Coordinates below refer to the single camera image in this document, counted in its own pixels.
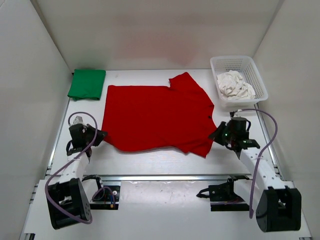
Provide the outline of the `red t shirt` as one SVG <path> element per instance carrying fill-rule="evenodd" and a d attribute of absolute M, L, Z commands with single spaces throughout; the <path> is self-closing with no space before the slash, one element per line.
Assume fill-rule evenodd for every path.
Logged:
<path fill-rule="evenodd" d="M 189 73 L 169 86 L 110 85 L 102 121 L 104 141 L 123 152 L 177 148 L 205 158 L 217 127 L 214 104 Z"/>

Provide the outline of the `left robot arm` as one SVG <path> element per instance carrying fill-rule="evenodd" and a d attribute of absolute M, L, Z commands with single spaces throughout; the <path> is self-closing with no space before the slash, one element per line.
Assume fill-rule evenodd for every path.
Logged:
<path fill-rule="evenodd" d="M 97 147 L 108 133 L 82 123 L 70 126 L 69 132 L 71 140 L 66 145 L 67 166 L 59 171 L 61 176 L 56 183 L 48 181 L 45 184 L 50 221 L 55 230 L 77 223 L 90 224 L 92 214 L 87 194 L 93 200 L 100 200 L 105 194 L 99 178 L 84 177 L 84 172 L 90 163 L 92 146 Z M 83 181 L 90 185 L 87 194 Z"/>

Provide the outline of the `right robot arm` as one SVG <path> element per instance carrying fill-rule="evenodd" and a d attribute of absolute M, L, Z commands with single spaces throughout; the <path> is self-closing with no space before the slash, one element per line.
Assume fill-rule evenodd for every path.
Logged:
<path fill-rule="evenodd" d="M 233 151 L 252 175 L 225 186 L 230 200 L 241 197 L 263 232 L 298 231 L 302 222 L 302 196 L 291 182 L 283 181 L 263 157 L 258 142 L 249 137 L 251 122 L 232 117 L 210 134 L 215 143 Z"/>

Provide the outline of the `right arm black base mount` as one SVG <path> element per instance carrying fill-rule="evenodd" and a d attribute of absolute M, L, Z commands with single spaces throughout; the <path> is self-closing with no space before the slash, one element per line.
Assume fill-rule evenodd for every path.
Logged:
<path fill-rule="evenodd" d="M 211 212 L 247 212 L 249 205 L 235 193 L 235 183 L 249 180 L 245 175 L 232 175 L 225 183 L 209 185 L 196 195 L 200 199 L 209 199 Z"/>

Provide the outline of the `green t shirt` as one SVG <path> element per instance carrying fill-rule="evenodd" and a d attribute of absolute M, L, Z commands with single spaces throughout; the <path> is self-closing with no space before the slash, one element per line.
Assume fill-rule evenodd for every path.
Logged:
<path fill-rule="evenodd" d="M 101 69 L 75 69 L 67 96 L 74 101 L 101 99 L 106 71 Z"/>

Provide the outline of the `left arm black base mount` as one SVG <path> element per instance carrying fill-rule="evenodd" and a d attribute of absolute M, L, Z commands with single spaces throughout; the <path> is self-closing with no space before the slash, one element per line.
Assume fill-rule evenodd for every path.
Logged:
<path fill-rule="evenodd" d="M 82 186 L 92 210 L 118 210 L 121 184 L 103 180 L 98 175 L 82 178 Z"/>

